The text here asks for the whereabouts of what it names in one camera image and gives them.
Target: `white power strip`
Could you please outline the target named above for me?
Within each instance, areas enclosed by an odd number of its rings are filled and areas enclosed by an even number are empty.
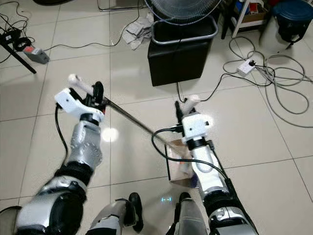
[[[237,68],[237,73],[242,77],[246,77],[249,73],[251,73],[252,70],[254,70],[254,68],[255,68],[254,60],[246,60],[243,64],[241,64]]]

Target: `gray device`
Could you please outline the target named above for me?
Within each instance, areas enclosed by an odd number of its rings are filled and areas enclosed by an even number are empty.
[[[50,59],[49,56],[40,48],[26,47],[23,52],[30,60],[41,64],[48,63]]]

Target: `white cable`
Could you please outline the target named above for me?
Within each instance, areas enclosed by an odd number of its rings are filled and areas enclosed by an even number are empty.
[[[238,38],[246,39],[246,40],[247,40],[248,42],[250,42],[251,45],[252,45],[253,50],[252,50],[252,51],[249,51],[246,57],[242,57],[241,55],[239,55],[238,53],[236,53],[236,52],[234,51],[234,49],[231,47],[232,41],[234,41],[234,40],[236,41],[236,39],[238,39]],[[223,69],[224,69],[225,72],[231,73],[231,74],[236,73],[236,72],[232,72],[232,71],[226,70],[225,66],[228,65],[228,64],[230,64],[230,63],[233,63],[233,62],[245,61],[245,60],[251,58],[255,53],[258,53],[258,54],[260,54],[260,55],[262,56],[262,58],[263,58],[263,66],[262,66],[262,68],[261,68],[260,66],[258,66],[258,67],[256,67],[256,69],[260,72],[260,74],[261,74],[266,80],[268,80],[270,83],[272,83],[272,84],[274,85],[275,96],[276,96],[276,99],[277,99],[278,103],[280,104],[280,106],[281,106],[283,109],[285,109],[287,112],[289,112],[289,113],[291,113],[291,114],[294,114],[294,115],[301,115],[301,114],[304,114],[304,113],[306,113],[306,112],[308,111],[308,109],[309,109],[309,107],[310,107],[310,101],[309,101],[309,99],[308,99],[304,94],[302,94],[301,92],[298,92],[298,91],[295,91],[295,90],[291,90],[291,89],[289,89],[289,88],[286,88],[286,87],[291,87],[291,86],[297,85],[297,84],[299,84],[299,83],[301,83],[301,82],[303,82],[303,81],[313,83],[313,81],[312,81],[308,76],[306,76],[305,69],[304,69],[304,67],[302,66],[302,64],[300,64],[297,60],[295,60],[295,59],[293,59],[292,57],[287,56],[287,55],[271,55],[271,56],[269,56],[268,58],[265,58],[265,56],[264,56],[263,53],[261,53],[261,52],[259,52],[259,51],[257,51],[257,50],[255,49],[255,45],[253,44],[253,42],[252,42],[249,38],[246,38],[246,37],[244,37],[244,36],[239,36],[239,37],[236,37],[236,38],[231,39],[231,40],[229,41],[228,46],[229,46],[229,49],[230,49],[237,57],[239,57],[239,59],[238,59],[238,60],[232,60],[232,61],[226,62],[226,63],[223,65]],[[292,68],[288,68],[288,67],[277,67],[277,68],[275,68],[275,69],[272,69],[271,67],[268,66],[269,60],[272,59],[272,58],[288,58],[288,59],[290,59],[290,60],[293,60],[294,62],[296,62],[296,63],[300,66],[301,71],[298,71],[298,70],[292,69]],[[290,77],[280,77],[280,76],[276,76],[275,72],[276,72],[277,70],[291,70],[291,71],[294,71],[294,72],[300,74],[301,77],[300,77],[300,78],[290,78]],[[285,80],[294,80],[295,82],[294,82],[294,83],[291,83],[291,84],[284,84],[284,83],[277,82],[277,80],[276,80],[277,78],[283,78],[283,79],[285,79]],[[293,125],[293,126],[302,127],[302,128],[313,128],[312,125],[305,126],[305,125],[299,125],[299,124],[290,122],[290,121],[286,120],[284,117],[282,117],[281,115],[279,115],[279,114],[274,110],[274,108],[273,108],[273,106],[272,106],[272,104],[271,104],[271,102],[270,102],[270,100],[269,100],[269,97],[268,97],[268,90],[267,90],[268,87],[265,86],[264,88],[265,88],[265,94],[266,94],[266,99],[267,99],[268,105],[269,105],[270,109],[273,111],[273,113],[274,113],[276,116],[278,116],[281,120],[283,120],[283,121],[285,121],[286,123],[288,123],[288,124],[290,124],[290,125]],[[289,91],[289,92],[295,93],[295,94],[300,95],[301,97],[303,97],[303,98],[305,99],[305,101],[306,101],[306,108],[305,108],[304,110],[302,110],[302,111],[299,111],[299,112],[296,112],[296,111],[293,111],[293,110],[288,109],[288,108],[283,104],[281,98],[279,97],[279,94],[278,94],[279,88],[280,88],[280,89],[283,89],[283,90],[285,90],[285,91]]]

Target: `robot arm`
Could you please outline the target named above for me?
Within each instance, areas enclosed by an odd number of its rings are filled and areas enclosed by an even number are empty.
[[[73,235],[80,227],[83,203],[89,181],[102,160],[99,123],[104,119],[105,105],[101,83],[85,100],[73,89],[55,96],[57,104],[79,119],[71,138],[71,154],[25,205],[17,218],[18,235]]]
[[[183,127],[182,142],[188,146],[193,159],[221,168],[212,141],[206,140],[209,123],[194,108],[199,101],[197,96],[191,96],[182,109],[178,102],[175,103],[178,122]],[[212,167],[195,162],[192,168],[198,177],[200,195],[209,217],[210,234],[257,235],[226,173],[224,178]]]

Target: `paper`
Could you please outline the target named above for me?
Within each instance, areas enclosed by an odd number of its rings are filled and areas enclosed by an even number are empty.
[[[122,37],[130,45],[131,49],[136,50],[144,38],[151,38],[151,25],[153,21],[153,14],[148,12],[145,18],[139,17],[135,22],[127,26]]]

